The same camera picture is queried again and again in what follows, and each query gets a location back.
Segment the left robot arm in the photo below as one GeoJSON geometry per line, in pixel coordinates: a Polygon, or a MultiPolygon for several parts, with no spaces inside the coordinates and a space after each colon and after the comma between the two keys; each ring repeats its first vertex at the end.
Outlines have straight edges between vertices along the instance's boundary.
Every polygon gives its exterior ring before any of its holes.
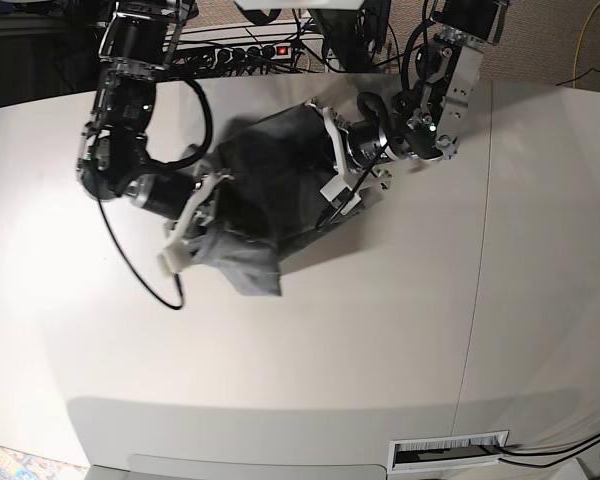
{"type": "Polygon", "coordinates": [[[500,42],[508,8],[506,1],[426,1],[403,53],[402,89],[389,104],[359,93],[362,118],[354,123],[330,107],[310,105],[333,150],[334,175],[321,189],[331,205],[345,213],[362,191],[387,185],[391,162],[456,155],[484,48],[500,42]]]}

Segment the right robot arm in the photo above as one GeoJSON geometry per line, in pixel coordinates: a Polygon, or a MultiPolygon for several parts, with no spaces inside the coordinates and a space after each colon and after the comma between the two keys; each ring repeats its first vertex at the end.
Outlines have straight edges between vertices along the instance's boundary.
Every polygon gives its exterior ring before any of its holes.
{"type": "Polygon", "coordinates": [[[196,14],[193,1],[115,3],[99,47],[101,77],[76,165],[80,183],[98,203],[127,197],[167,220],[158,259],[173,274],[193,264],[194,233],[213,221],[216,190],[231,177],[207,155],[212,113],[194,79],[186,83],[201,106],[202,143],[168,163],[153,159],[146,148],[157,82],[168,72],[181,32],[196,14]]]}

